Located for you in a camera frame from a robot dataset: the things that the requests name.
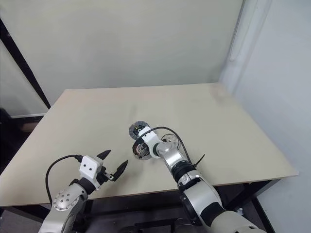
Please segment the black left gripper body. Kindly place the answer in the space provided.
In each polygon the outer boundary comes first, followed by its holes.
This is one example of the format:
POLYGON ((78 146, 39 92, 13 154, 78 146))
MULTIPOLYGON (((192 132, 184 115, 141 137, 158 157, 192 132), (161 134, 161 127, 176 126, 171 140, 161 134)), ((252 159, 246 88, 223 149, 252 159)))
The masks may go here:
POLYGON ((101 166, 100 171, 97 173, 97 177, 96 177, 97 182, 99 183, 99 185, 102 185, 105 182, 108 181, 114 181, 114 176, 108 172, 106 172, 106 167, 101 166))

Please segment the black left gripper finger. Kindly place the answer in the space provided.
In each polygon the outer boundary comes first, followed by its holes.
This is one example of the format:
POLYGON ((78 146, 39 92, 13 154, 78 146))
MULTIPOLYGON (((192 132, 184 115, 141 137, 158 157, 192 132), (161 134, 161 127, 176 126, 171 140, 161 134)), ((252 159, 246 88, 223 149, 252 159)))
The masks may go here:
POLYGON ((116 172, 114 173, 114 181, 116 181, 121 175, 122 173, 125 171, 126 167, 128 164, 128 160, 124 161, 116 170, 116 172))
POLYGON ((99 153, 95 159, 98 161, 98 162, 103 162, 104 159, 109 155, 109 153, 111 152, 111 150, 105 150, 101 153, 99 153))

